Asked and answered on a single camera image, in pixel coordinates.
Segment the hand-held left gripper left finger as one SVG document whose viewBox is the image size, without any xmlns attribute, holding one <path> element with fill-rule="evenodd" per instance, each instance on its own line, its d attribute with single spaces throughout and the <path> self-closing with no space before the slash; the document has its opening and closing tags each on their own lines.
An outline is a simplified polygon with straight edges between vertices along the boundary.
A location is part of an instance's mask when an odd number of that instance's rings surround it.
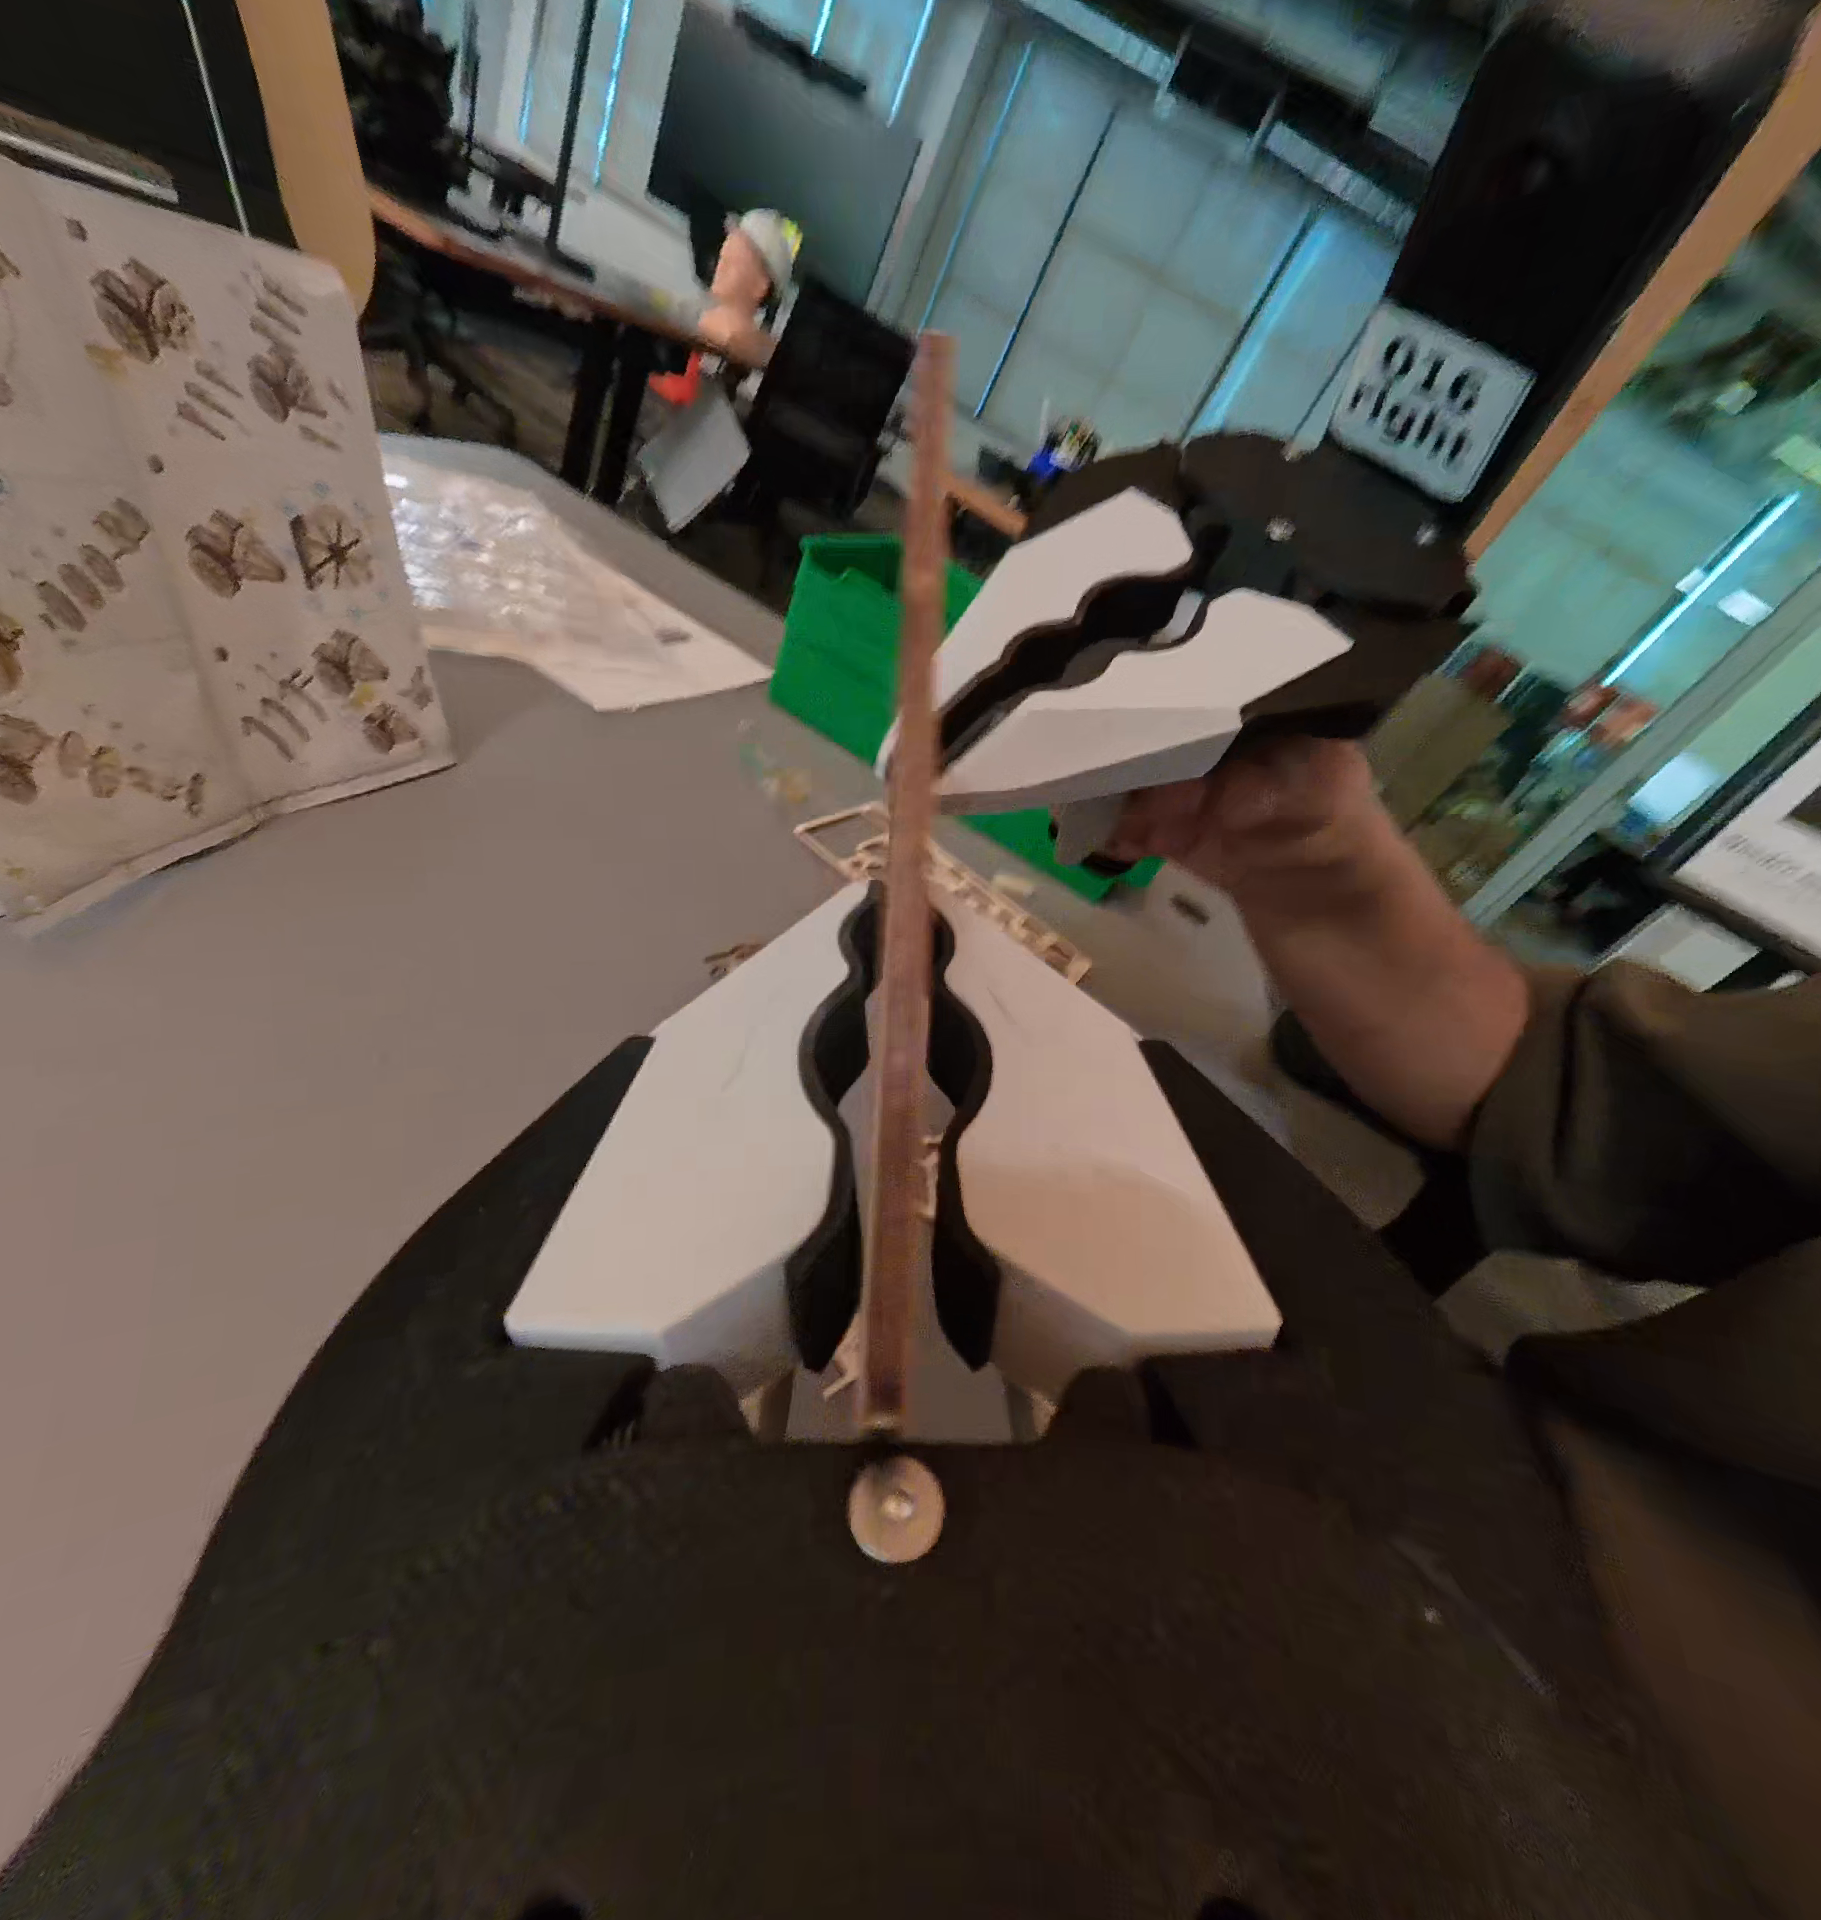
<svg viewBox="0 0 1821 1920">
<path fill-rule="evenodd" d="M 506 1312 L 513 1345 L 708 1368 L 736 1395 L 828 1366 L 859 1291 L 839 1104 L 866 907 L 843 886 L 643 1040 Z"/>
</svg>

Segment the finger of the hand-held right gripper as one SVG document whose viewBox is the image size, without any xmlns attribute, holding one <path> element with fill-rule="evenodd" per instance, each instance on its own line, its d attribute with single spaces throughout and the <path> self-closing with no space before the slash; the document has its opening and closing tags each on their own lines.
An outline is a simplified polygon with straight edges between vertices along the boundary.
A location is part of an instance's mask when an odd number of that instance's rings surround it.
<svg viewBox="0 0 1821 1920">
<path fill-rule="evenodd" d="M 1023 692 L 947 755 L 945 815 L 1078 804 L 1190 781 L 1263 697 L 1346 657 L 1351 637 L 1295 600 L 1233 589 L 1186 637 L 1105 653 L 1069 685 Z"/>
<path fill-rule="evenodd" d="M 1137 681 L 1200 586 L 1183 515 L 1135 489 L 1016 544 L 934 651 L 937 781 L 1099 781 L 1175 747 Z"/>
</svg>

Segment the wooden sheet with wheel parts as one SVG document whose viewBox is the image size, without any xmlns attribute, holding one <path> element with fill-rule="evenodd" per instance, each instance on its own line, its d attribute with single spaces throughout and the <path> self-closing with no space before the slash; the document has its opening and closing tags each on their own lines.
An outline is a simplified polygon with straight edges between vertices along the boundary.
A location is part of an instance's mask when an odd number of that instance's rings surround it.
<svg viewBox="0 0 1821 1920">
<path fill-rule="evenodd" d="M 895 1442 L 905 1427 L 922 1250 L 934 994 L 928 851 L 941 775 L 936 655 L 947 635 L 951 378 L 953 338 L 920 332 L 907 411 L 913 485 L 901 530 L 897 730 L 884 767 L 889 844 L 876 903 L 871 1215 L 857 1354 L 859 1430 L 876 1442 Z"/>
</svg>

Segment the grey desk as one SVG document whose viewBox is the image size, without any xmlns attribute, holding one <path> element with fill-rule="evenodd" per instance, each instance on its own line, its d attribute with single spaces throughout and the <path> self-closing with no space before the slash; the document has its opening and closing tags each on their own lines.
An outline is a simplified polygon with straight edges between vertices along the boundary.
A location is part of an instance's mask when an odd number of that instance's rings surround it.
<svg viewBox="0 0 1821 1920">
<path fill-rule="evenodd" d="M 110 1600 L 108 1523 L 210 1468 L 215 1402 L 346 1312 L 222 1503 L 0 1916 L 1443 1916 L 1470 1884 L 1436 1599 L 1319 1487 L 1183 1427 L 947 1451 L 922 1571 L 859 1555 L 854 1465 L 727 1433 L 633 1361 L 519 1357 L 511 1286 L 614 1115 L 590 1068 L 669 923 L 770 908 L 757 692 L 628 715 L 456 669 L 483 757 L 356 855 L 443 881 L 511 789 L 564 806 L 521 903 L 338 931 L 348 870 L 110 913 L 7 992 L 3 1547 L 87 1523 L 0 1625 L 0 1778 Z M 486 757 L 499 760 L 488 771 Z"/>
</svg>

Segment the person's right hand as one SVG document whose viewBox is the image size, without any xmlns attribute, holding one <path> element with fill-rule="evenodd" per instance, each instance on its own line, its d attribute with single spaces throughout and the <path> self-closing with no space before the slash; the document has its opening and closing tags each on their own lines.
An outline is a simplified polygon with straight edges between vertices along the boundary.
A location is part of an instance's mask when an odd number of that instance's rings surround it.
<svg viewBox="0 0 1821 1920">
<path fill-rule="evenodd" d="M 1532 1012 L 1378 799 L 1363 747 L 1284 738 L 1141 789 L 1103 855 L 1161 858 L 1226 893 L 1283 1005 L 1402 1141 L 1458 1148 Z"/>
</svg>

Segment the green plastic bin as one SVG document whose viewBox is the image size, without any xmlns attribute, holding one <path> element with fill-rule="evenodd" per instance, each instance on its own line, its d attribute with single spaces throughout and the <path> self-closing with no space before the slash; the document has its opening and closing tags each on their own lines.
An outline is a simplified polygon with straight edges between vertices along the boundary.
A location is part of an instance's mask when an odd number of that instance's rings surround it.
<svg viewBox="0 0 1821 1920">
<path fill-rule="evenodd" d="M 892 534 L 802 537 L 768 684 L 775 708 L 866 762 L 897 717 L 900 563 Z M 1099 870 L 1060 862 L 1042 807 L 974 815 L 966 827 L 1093 903 L 1141 891 L 1161 870 L 1159 859 Z"/>
</svg>

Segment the black office chair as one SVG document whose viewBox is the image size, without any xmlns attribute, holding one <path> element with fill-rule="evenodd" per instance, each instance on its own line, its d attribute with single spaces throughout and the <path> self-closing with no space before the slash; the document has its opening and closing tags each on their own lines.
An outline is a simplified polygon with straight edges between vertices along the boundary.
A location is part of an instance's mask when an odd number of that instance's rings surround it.
<svg viewBox="0 0 1821 1920">
<path fill-rule="evenodd" d="M 730 486 L 762 583 L 784 506 L 838 525 L 867 497 L 916 354 L 913 336 L 800 276 L 745 418 L 748 462 Z"/>
</svg>

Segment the mannequin head with white helmet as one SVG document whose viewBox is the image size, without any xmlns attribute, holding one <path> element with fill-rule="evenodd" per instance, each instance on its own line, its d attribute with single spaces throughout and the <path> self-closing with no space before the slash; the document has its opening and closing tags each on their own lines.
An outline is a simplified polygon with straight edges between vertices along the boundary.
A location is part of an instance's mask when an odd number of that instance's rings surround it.
<svg viewBox="0 0 1821 1920">
<path fill-rule="evenodd" d="M 722 248 L 706 282 L 695 338 L 748 370 L 767 369 L 775 334 L 770 316 L 793 290 L 800 228 L 772 208 L 726 217 Z"/>
</svg>

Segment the wooden beam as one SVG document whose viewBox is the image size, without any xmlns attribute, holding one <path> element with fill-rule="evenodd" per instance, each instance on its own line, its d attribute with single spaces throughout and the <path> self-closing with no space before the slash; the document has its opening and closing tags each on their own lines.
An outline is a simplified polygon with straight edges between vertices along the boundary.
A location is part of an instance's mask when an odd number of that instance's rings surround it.
<svg viewBox="0 0 1821 1920">
<path fill-rule="evenodd" d="M 1512 466 L 1499 492 L 1479 510 L 1463 544 L 1474 562 L 1603 418 L 1643 361 L 1690 303 L 1777 208 L 1821 150 L 1821 5 L 1799 27 L 1787 77 L 1769 110 L 1690 222 L 1669 245 L 1647 281 L 1593 352 L 1558 413 Z"/>
</svg>

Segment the plastic-wrapped paper sheet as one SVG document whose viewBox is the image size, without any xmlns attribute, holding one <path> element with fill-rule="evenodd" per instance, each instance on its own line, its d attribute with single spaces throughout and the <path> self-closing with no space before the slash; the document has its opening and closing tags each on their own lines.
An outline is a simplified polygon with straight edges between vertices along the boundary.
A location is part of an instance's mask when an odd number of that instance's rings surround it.
<svg viewBox="0 0 1821 1920">
<path fill-rule="evenodd" d="M 513 661 L 596 712 L 760 688 L 770 669 L 597 557 L 533 485 L 385 438 L 394 537 L 433 647 Z"/>
</svg>

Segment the framed marker sign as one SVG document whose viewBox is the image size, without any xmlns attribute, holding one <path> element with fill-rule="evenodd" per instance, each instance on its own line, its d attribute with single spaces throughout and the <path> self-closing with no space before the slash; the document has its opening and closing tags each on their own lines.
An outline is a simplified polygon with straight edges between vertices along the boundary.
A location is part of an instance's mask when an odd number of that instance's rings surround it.
<svg viewBox="0 0 1821 1920">
<path fill-rule="evenodd" d="M 1821 963 L 1821 738 L 1682 862 L 1675 878 Z"/>
</svg>

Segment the wooden office table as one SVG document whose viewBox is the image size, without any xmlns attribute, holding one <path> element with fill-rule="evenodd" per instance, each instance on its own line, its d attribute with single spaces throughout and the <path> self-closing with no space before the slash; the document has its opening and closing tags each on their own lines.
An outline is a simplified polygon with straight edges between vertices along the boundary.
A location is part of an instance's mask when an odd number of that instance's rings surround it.
<svg viewBox="0 0 1821 1920">
<path fill-rule="evenodd" d="M 561 326 L 579 361 L 559 476 L 612 508 L 626 489 L 649 378 L 680 366 L 689 350 L 712 352 L 688 304 L 620 273 L 572 271 L 522 238 L 480 236 L 447 212 L 398 199 L 378 185 L 363 191 L 383 236 L 504 285 Z"/>
</svg>

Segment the printed instruction booklet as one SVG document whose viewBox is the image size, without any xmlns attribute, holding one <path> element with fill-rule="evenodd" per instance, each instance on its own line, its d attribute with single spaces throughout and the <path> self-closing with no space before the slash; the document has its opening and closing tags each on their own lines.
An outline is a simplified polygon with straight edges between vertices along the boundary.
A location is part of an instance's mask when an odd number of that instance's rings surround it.
<svg viewBox="0 0 1821 1920">
<path fill-rule="evenodd" d="M 0 918 L 451 765 L 325 262 L 0 154 Z"/>
</svg>

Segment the black panel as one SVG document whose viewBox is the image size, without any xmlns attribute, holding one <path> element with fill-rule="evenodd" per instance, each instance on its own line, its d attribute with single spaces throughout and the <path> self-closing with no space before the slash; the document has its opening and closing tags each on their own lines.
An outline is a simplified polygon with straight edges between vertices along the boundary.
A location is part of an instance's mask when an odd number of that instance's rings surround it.
<svg viewBox="0 0 1821 1920">
<path fill-rule="evenodd" d="M 0 154 L 294 245 L 230 3 L 0 3 Z"/>
</svg>

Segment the empty wooden sheet frame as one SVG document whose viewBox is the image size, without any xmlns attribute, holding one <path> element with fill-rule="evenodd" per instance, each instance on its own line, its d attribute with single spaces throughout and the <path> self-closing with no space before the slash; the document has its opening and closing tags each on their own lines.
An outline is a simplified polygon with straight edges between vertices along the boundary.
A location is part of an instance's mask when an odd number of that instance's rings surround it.
<svg viewBox="0 0 1821 1920">
<path fill-rule="evenodd" d="M 806 818 L 793 837 L 842 883 L 884 876 L 891 852 L 891 820 L 883 804 L 857 804 Z M 1019 876 L 982 876 L 937 840 L 928 843 L 928 878 L 934 900 L 961 907 L 994 923 L 1017 948 L 1040 961 L 1071 987 L 1081 987 L 1093 961 L 1030 908 L 1034 886 Z"/>
</svg>

